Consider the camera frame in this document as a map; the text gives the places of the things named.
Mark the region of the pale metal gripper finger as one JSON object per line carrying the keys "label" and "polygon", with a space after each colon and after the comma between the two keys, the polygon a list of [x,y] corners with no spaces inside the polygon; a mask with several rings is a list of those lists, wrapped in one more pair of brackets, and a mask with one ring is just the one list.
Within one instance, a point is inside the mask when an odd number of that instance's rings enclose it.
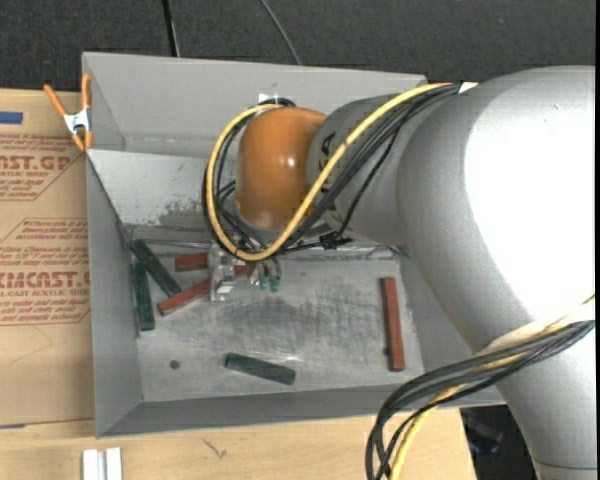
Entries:
{"label": "pale metal gripper finger", "polygon": [[236,285],[233,274],[214,274],[211,278],[211,302],[225,302]]}
{"label": "pale metal gripper finger", "polygon": [[233,274],[236,258],[219,246],[212,246],[208,252],[208,269],[211,274]]}

